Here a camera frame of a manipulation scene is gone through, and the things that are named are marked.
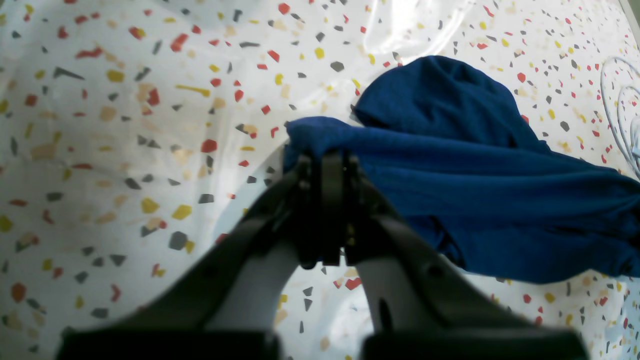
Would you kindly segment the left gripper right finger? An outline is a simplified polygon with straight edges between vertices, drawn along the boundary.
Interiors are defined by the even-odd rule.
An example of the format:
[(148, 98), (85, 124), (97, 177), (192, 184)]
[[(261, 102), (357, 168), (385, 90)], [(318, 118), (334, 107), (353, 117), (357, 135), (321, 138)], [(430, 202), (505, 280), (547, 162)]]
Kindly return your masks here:
[(345, 153), (322, 158), (322, 260), (356, 267), (374, 333), (361, 360), (585, 360), (572, 330), (498, 307), (422, 240)]

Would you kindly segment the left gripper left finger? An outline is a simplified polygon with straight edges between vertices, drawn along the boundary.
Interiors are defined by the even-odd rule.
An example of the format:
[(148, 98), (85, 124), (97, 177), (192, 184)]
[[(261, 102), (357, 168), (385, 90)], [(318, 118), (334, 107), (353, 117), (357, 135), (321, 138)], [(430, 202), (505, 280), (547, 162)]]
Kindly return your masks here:
[(161, 297), (132, 316), (64, 337), (60, 360), (284, 360), (281, 292), (317, 246), (295, 211), (317, 198), (320, 162), (302, 155), (242, 221)]

